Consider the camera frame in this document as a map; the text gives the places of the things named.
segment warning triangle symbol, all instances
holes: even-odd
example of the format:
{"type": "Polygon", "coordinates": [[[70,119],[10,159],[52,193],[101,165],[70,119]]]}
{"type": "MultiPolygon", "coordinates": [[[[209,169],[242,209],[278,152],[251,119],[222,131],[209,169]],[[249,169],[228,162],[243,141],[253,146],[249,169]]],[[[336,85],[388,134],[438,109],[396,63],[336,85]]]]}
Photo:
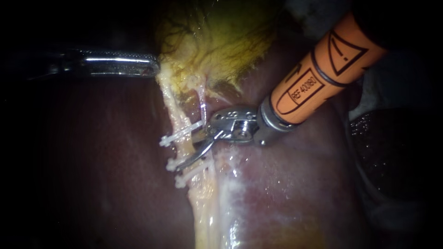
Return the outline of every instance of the warning triangle symbol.
{"type": "Polygon", "coordinates": [[[328,52],[332,69],[339,76],[368,51],[339,37],[334,30],[329,33],[328,52]]]}

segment white plastic clip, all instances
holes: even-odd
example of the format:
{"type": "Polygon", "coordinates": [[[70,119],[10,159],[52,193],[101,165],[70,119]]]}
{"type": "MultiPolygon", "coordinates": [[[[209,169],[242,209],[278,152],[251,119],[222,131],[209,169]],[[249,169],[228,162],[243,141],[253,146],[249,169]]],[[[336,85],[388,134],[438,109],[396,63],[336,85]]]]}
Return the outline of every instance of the white plastic clip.
{"type": "Polygon", "coordinates": [[[197,129],[198,127],[200,127],[202,125],[203,125],[203,121],[200,120],[198,122],[193,123],[190,126],[183,128],[181,131],[172,134],[171,136],[163,136],[162,140],[160,141],[159,144],[160,144],[160,146],[168,147],[171,145],[171,142],[184,137],[186,134],[190,133],[191,131],[197,129]]]}

